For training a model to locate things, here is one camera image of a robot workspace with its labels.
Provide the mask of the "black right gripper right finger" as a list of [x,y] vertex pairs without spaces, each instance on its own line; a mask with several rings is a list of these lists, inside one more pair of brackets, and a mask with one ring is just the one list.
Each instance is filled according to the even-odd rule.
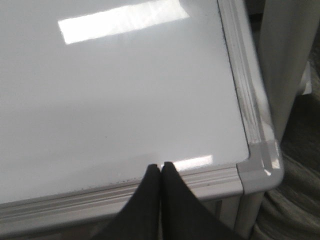
[[161,223],[164,240],[239,240],[191,192],[175,166],[161,170]]

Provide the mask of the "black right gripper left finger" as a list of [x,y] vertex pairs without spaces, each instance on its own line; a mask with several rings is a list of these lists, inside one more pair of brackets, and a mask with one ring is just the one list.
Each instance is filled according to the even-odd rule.
[[147,167],[138,188],[105,230],[106,240],[155,240],[158,236],[161,173]]

